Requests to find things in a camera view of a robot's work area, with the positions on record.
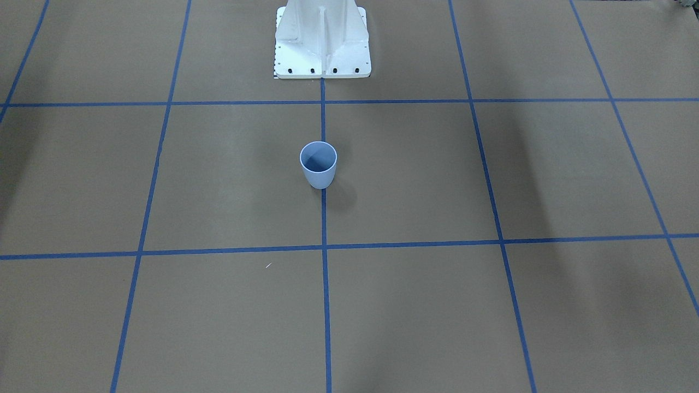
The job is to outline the blue cup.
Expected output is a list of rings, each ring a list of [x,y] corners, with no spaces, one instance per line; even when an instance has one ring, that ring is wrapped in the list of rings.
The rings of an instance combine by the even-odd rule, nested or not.
[[[325,141],[310,142],[299,153],[305,179],[315,189],[326,189],[332,184],[338,161],[336,149]]]

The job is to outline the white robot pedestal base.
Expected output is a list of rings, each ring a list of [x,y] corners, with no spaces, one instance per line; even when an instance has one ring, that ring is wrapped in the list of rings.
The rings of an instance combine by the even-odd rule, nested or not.
[[[367,12],[355,1],[289,1],[276,10],[275,27],[275,78],[372,74]]]

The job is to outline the brown paper table cover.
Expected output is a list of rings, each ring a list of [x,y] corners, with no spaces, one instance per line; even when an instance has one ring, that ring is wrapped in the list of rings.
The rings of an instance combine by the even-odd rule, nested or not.
[[[693,10],[282,5],[2,2],[3,392],[697,391]]]

